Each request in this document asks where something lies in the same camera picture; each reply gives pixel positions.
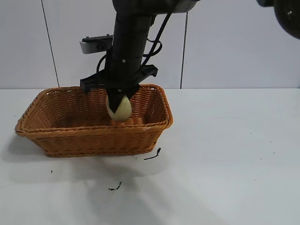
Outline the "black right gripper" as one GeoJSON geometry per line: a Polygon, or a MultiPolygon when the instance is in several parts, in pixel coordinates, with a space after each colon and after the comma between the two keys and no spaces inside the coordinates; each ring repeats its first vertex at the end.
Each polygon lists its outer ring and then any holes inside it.
{"type": "Polygon", "coordinates": [[[154,65],[140,65],[137,59],[117,61],[109,55],[103,56],[96,72],[80,80],[80,89],[87,94],[94,89],[106,89],[110,110],[115,113],[124,96],[130,100],[140,89],[146,78],[156,77],[154,65]]]}

